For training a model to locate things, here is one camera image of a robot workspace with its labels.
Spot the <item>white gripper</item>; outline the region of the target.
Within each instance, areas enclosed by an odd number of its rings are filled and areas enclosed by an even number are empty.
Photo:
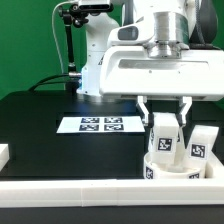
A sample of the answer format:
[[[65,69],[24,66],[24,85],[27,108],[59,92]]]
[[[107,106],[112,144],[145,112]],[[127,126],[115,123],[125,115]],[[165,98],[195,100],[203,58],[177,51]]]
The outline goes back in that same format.
[[[196,101],[224,98],[224,51],[184,50],[179,59],[150,58],[141,46],[114,46],[104,55],[99,91],[102,95],[137,97],[136,107],[145,127],[152,128],[150,100],[179,99],[177,120],[186,116]]]

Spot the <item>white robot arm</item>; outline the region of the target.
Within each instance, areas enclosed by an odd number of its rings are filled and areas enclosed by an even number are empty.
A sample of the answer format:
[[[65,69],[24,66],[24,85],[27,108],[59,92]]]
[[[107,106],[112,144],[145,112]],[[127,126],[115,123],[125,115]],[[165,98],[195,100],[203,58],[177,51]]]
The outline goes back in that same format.
[[[146,125],[149,100],[177,100],[184,125],[194,101],[224,97],[211,0],[79,0],[78,8],[89,20],[81,94],[132,98]]]

